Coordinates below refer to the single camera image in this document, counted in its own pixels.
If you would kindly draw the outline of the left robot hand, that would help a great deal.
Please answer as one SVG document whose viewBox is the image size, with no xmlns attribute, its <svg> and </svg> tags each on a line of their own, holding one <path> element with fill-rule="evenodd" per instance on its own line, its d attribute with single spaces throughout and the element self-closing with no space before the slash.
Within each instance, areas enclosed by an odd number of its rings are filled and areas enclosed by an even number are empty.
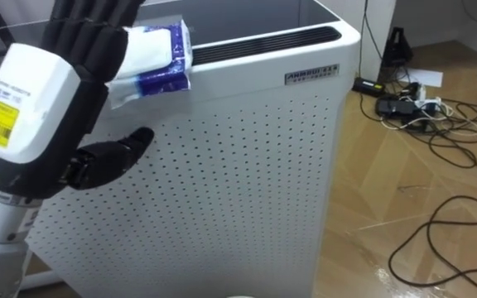
<svg viewBox="0 0 477 298">
<path fill-rule="evenodd" d="M 57 1 L 39 43 L 10 46 L 0 67 L 0 197 L 49 199 L 124 175 L 154 138 L 140 127 L 84 145 L 128 47 L 141 0 Z"/>
</svg>

